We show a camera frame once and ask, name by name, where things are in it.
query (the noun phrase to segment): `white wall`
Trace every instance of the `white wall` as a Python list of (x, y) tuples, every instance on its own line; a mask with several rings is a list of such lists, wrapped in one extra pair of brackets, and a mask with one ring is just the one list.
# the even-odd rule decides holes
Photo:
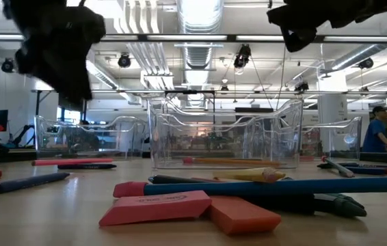
[[(1, 143), (6, 144), (9, 140), (9, 131), (15, 134), (26, 124), (33, 124), (36, 112), (36, 94), (31, 90), (35, 89), (33, 79), (25, 78), (19, 74), (6, 74), (0, 68), (0, 110), (8, 110), (9, 126), (7, 132), (0, 132)], [(40, 106), (40, 112), (46, 117), (55, 119), (58, 105), (58, 97), (50, 95)]]

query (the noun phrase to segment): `ceiling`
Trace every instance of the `ceiling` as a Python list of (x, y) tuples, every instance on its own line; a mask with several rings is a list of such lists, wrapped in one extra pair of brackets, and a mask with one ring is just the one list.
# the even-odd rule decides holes
[[(274, 0), (274, 6), (281, 1)], [(268, 22), (266, 15), (266, 1), (229, 1), (225, 0), (224, 15), (221, 24), (221, 33), (237, 34), (269, 34), (280, 35), (277, 26)], [(178, 33), (178, 21), (175, 1), (158, 1), (158, 23), (161, 33)], [(113, 19), (106, 18), (105, 24), (107, 33), (116, 33), (113, 28)], [(329, 23), (318, 28), (319, 34), (335, 35), (383, 35), (387, 31), (387, 13), (380, 14), (366, 20), (363, 23), (352, 23), (342, 29), (332, 29)], [(17, 33), (12, 21), (5, 20), (2, 15), (0, 4), (0, 32)], [(165, 57), (168, 61), (170, 71), (174, 75), (174, 85), (183, 82), (183, 56), (179, 48), (175, 48), (176, 42), (163, 43)], [(14, 51), (20, 46), (15, 42), (0, 42), (0, 47), (5, 50)], [(235, 75), (232, 60), (239, 50), (240, 44), (224, 43), (222, 48), (216, 48), (213, 55), (213, 67), (216, 70), (210, 72), (208, 88), (218, 90), (222, 86), (222, 79), (228, 79), (227, 85), (230, 90), (255, 90), (261, 89), (261, 83), (270, 90), (279, 90), (283, 85), (300, 72), (307, 69), (316, 61), (332, 61), (348, 54), (358, 48), (359, 44), (311, 44), (302, 51), (289, 53), (283, 44), (250, 44), (252, 58), (245, 67), (242, 75)], [(137, 62), (132, 61), (130, 68), (120, 68), (117, 65), (121, 53), (129, 52), (125, 43), (101, 43), (93, 46), (95, 59), (100, 66), (103, 66), (112, 77), (119, 80), (125, 89), (143, 88), (139, 82), (141, 68)], [(374, 56), (374, 67), (387, 62), (387, 49)], [(359, 77), (359, 69), (346, 69), (347, 87), (353, 89), (366, 83), (380, 80), (387, 77), (387, 66), (378, 69), (363, 77)], [(96, 79), (92, 80), (93, 88), (107, 89), (104, 84)], [(316, 89), (315, 79), (310, 82), (310, 88)], [(377, 90), (387, 90), (387, 84)]]

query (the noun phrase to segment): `transparent storage container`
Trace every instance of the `transparent storage container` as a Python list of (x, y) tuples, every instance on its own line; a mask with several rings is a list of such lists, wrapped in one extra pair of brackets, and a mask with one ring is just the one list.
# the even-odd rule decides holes
[[(194, 113), (179, 109), (167, 98), (151, 98), (148, 119), (153, 167), (251, 168), (266, 166), (266, 161), (280, 163), (279, 168), (297, 167), (302, 109), (301, 100), (290, 100), (273, 113)], [(192, 158), (206, 159), (206, 163), (190, 163)]]
[(41, 116), (35, 122), (39, 158), (142, 157), (148, 129), (145, 121), (133, 116), (118, 116), (106, 125), (79, 125)]
[(313, 156), (316, 161), (320, 161), (323, 156), (335, 161), (358, 161), (361, 127), (361, 117), (342, 122), (303, 126), (302, 156)]

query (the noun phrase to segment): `wooden table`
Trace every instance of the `wooden table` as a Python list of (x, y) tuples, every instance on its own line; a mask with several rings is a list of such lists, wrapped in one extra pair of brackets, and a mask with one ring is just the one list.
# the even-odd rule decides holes
[[(210, 221), (140, 223), (99, 228), (98, 221), (115, 201), (119, 182), (145, 181), (152, 175), (150, 160), (118, 162), (116, 170), (74, 172), (68, 179), (0, 195), (0, 246), (156, 246), (156, 245), (387, 245), (387, 193), (353, 194), (368, 216), (346, 219), (280, 213), (282, 223), (272, 233), (229, 237)], [(55, 166), (2, 163), (2, 180), (56, 172)], [(314, 163), (285, 171), (294, 179), (338, 178)], [(179, 176), (209, 177), (210, 171), (172, 170)]]

